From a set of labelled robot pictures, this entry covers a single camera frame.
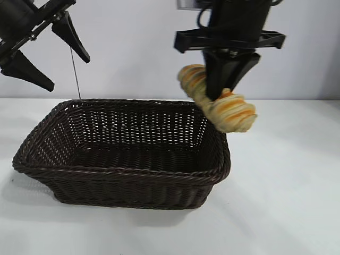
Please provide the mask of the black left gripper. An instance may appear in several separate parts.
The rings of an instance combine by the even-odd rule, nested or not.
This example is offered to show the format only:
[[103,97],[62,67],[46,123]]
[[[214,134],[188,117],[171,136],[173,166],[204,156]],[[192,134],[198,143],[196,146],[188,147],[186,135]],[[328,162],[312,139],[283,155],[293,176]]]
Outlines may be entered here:
[[19,50],[35,40],[49,24],[52,32],[89,63],[91,58],[74,28],[67,9],[76,1],[47,1],[36,7],[34,1],[1,1],[1,74],[28,81],[49,92],[53,81],[40,72]]

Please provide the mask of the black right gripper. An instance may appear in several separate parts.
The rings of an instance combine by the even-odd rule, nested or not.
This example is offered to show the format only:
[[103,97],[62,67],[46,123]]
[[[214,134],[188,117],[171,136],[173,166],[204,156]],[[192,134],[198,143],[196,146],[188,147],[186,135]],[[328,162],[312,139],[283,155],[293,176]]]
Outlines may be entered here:
[[264,30],[270,9],[280,1],[200,1],[196,29],[178,31],[174,48],[180,53],[203,50],[206,95],[215,101],[223,89],[234,90],[239,81],[259,63],[261,56],[248,53],[233,61],[229,52],[213,49],[280,49],[286,36]]

